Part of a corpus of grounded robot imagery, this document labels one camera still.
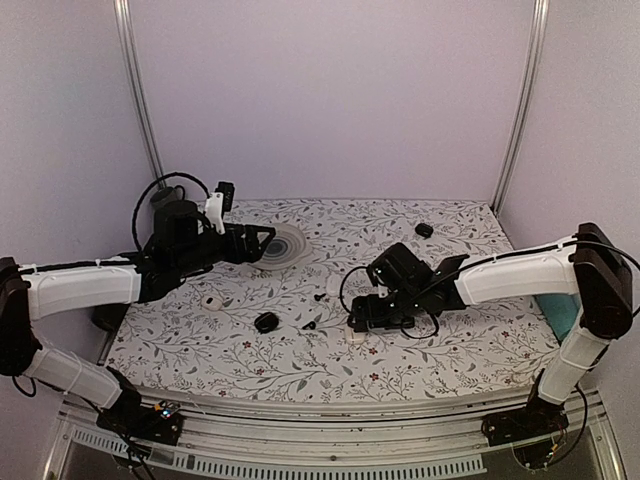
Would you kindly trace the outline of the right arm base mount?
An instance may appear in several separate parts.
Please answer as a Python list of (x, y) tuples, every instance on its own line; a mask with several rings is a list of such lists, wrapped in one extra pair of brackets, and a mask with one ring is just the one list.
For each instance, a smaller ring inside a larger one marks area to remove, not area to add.
[(491, 447), (511, 445), (516, 461), (530, 470), (546, 468), (565, 438), (569, 421), (563, 410), (527, 407), (488, 414), (481, 432)]

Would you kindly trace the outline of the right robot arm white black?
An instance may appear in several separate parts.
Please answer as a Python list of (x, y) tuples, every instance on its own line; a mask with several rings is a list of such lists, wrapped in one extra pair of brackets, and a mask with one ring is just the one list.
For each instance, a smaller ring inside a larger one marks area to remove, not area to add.
[(354, 298), (345, 306), (347, 325), (357, 333), (402, 330), (413, 315), (437, 318), (487, 301), (523, 296), (567, 295), (577, 311), (559, 353), (538, 375), (517, 427), (537, 436), (609, 344), (626, 335), (638, 309), (633, 306), (635, 259), (610, 242), (594, 223), (571, 237), (495, 256), (450, 256), (435, 267), (402, 243), (387, 248), (364, 270), (386, 295)]

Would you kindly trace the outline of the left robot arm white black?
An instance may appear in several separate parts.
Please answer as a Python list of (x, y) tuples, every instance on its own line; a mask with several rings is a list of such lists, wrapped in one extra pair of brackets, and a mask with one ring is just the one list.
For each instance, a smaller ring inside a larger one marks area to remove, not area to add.
[(72, 393), (103, 409), (128, 434), (148, 426), (148, 412), (125, 378), (36, 338), (36, 320), (94, 306), (164, 298), (218, 262), (259, 261), (274, 239), (272, 227), (226, 223), (217, 197), (199, 208), (171, 202), (154, 214), (153, 233), (138, 252), (57, 266), (19, 266), (1, 260), (1, 373), (25, 376)]

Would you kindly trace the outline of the cream earbud charging case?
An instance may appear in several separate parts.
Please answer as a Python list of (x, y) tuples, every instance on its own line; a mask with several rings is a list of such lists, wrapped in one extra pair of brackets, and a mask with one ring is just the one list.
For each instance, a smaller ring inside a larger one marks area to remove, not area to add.
[(350, 326), (344, 327), (344, 339), (348, 345), (362, 345), (368, 338), (367, 332), (357, 332)]

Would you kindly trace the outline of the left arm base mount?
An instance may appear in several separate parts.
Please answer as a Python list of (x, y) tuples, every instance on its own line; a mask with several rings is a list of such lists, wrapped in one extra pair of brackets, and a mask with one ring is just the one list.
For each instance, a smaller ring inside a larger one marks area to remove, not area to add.
[(176, 446), (184, 417), (176, 404), (160, 402), (144, 406), (139, 401), (124, 400), (102, 409), (96, 425), (121, 436)]

